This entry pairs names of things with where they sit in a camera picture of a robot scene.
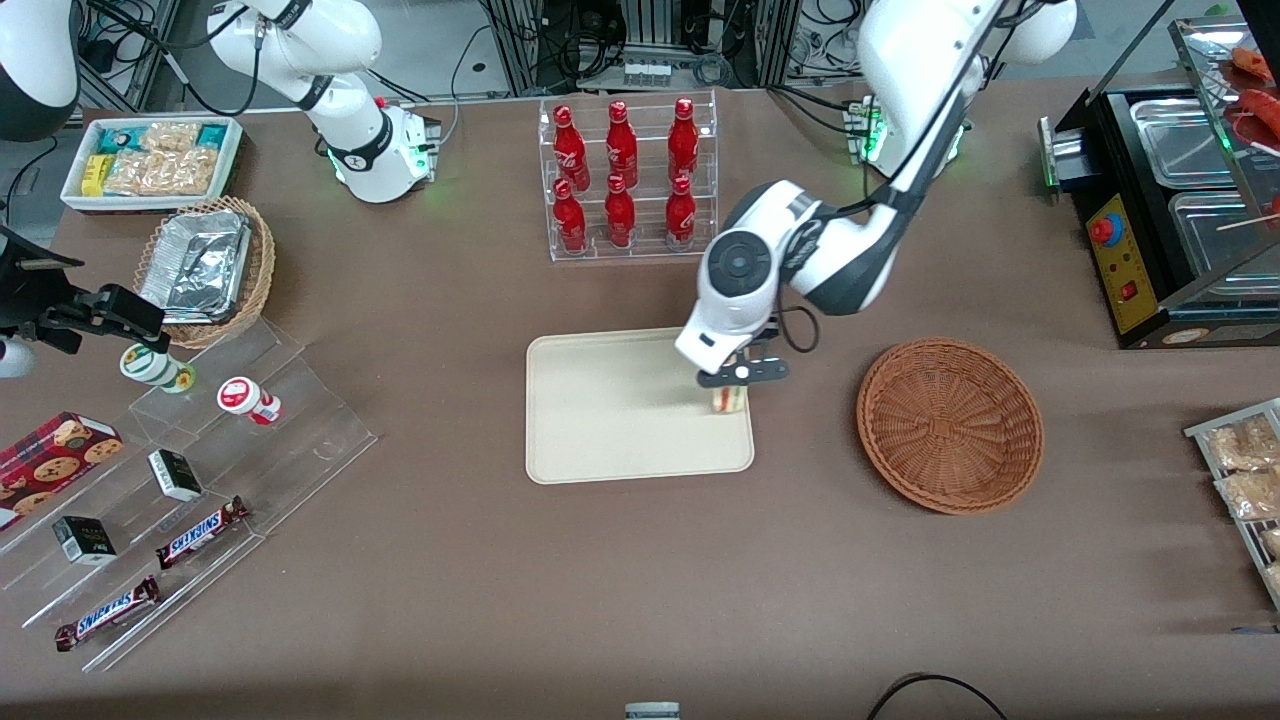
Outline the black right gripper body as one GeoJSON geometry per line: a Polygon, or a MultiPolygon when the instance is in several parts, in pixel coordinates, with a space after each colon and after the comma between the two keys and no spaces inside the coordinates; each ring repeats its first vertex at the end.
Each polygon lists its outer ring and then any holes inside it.
{"type": "Polygon", "coordinates": [[[14,337],[23,325],[76,301],[78,290],[65,269],[84,263],[32,243],[8,225],[1,234],[1,333],[14,337]]]}

